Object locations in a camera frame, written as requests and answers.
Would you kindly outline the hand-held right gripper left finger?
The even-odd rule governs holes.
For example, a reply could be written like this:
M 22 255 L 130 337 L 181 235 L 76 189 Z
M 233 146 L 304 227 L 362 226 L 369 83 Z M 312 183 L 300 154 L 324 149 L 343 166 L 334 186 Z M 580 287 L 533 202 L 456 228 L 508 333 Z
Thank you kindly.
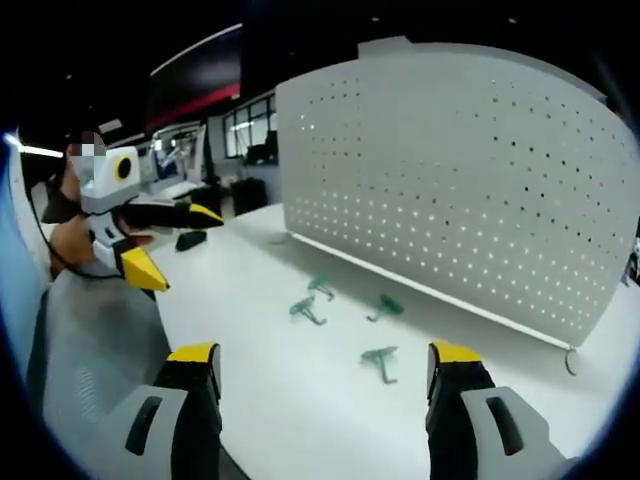
M 222 419 L 221 347 L 192 344 L 170 353 L 99 424 L 92 439 L 95 479 L 217 479 Z

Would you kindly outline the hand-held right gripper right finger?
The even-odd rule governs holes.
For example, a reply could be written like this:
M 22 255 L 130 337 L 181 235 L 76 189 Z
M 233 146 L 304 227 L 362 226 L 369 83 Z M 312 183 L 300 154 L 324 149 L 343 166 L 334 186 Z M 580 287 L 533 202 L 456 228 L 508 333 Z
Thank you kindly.
M 559 479 L 566 471 L 548 422 L 497 386 L 468 347 L 429 344 L 427 402 L 431 479 Z

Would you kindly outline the person's left hand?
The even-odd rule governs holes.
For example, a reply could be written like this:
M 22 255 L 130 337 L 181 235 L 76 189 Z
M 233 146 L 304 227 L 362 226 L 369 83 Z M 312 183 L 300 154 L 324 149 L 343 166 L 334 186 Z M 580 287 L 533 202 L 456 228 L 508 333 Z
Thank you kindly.
M 52 230 L 49 243 L 57 252 L 51 258 L 51 275 L 56 278 L 67 265 L 79 268 L 93 262 L 96 257 L 90 242 L 87 218 L 75 216 L 67 222 L 56 224 Z

